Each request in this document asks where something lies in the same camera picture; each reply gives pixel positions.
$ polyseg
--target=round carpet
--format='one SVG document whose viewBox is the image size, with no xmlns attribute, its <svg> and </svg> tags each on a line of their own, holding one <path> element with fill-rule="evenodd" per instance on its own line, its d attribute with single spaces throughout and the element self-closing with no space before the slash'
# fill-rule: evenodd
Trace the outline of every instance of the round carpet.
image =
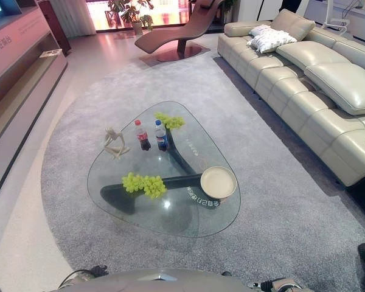
<svg viewBox="0 0 365 292">
<path fill-rule="evenodd" d="M 91 85 L 64 113 L 41 177 L 46 217 L 63 255 L 73 269 L 193 268 L 230 271 L 244 283 L 293 277 L 315 291 L 365 291 L 356 253 L 365 228 L 339 196 L 317 185 L 217 57 L 211 50 L 150 67 L 132 63 Z M 252 91 L 243 86 L 243 92 Z M 165 100 L 187 107 L 237 176 L 240 212 L 215 235 L 182 238 L 148 231 L 113 218 L 88 195 L 88 170 L 102 148 L 104 129 L 121 129 Z"/>
</svg>

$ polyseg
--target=glass coffee table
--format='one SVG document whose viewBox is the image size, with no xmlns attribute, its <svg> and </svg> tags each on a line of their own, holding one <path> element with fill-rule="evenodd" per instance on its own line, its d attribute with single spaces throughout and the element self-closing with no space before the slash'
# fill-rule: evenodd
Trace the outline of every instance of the glass coffee table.
<svg viewBox="0 0 365 292">
<path fill-rule="evenodd" d="M 179 116 L 185 121 L 180 129 L 169 133 L 173 141 L 169 141 L 167 151 L 158 149 L 154 134 L 154 114 L 158 112 Z M 141 120 L 148 133 L 149 151 L 143 151 L 137 140 L 136 119 Z M 205 169 L 231 168 L 194 116 L 180 103 L 161 102 L 134 120 L 122 130 L 129 152 L 113 159 L 103 150 L 93 162 L 88 173 L 88 192 L 93 202 L 123 221 L 165 234 L 204 237 L 227 228 L 239 212 L 239 186 L 225 200 L 213 199 L 202 190 L 200 176 Z M 130 172 L 160 176 L 166 193 L 155 199 L 144 195 L 143 191 L 127 193 L 122 177 Z"/>
</svg>

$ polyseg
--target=tv cabinet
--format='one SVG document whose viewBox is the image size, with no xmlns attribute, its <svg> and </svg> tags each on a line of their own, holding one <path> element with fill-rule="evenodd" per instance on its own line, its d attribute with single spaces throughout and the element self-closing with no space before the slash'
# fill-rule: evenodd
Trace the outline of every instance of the tv cabinet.
<svg viewBox="0 0 365 292">
<path fill-rule="evenodd" d="M 21 14 L 0 19 L 0 188 L 64 72 L 59 49 L 34 0 L 17 0 Z"/>
</svg>

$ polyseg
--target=floor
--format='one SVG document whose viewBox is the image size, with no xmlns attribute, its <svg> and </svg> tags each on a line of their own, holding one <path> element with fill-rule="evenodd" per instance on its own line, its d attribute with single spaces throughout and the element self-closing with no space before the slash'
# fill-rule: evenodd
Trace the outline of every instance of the floor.
<svg viewBox="0 0 365 292">
<path fill-rule="evenodd" d="M 72 271 L 54 242 L 43 210 L 40 180 L 44 152 L 62 114 L 89 85 L 146 55 L 134 46 L 135 39 L 131 32 L 111 32 L 70 40 L 68 68 L 0 191 L 3 291 L 50 291 Z M 195 42 L 216 47 L 217 35 L 204 35 Z"/>
</svg>

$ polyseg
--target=beige plate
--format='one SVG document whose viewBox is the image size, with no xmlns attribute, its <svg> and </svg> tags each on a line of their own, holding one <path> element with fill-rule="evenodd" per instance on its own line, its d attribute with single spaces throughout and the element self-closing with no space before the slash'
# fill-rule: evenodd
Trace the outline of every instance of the beige plate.
<svg viewBox="0 0 365 292">
<path fill-rule="evenodd" d="M 237 179 L 226 167 L 213 166 L 203 172 L 200 184 L 203 191 L 211 198 L 223 199 L 235 192 Z"/>
</svg>

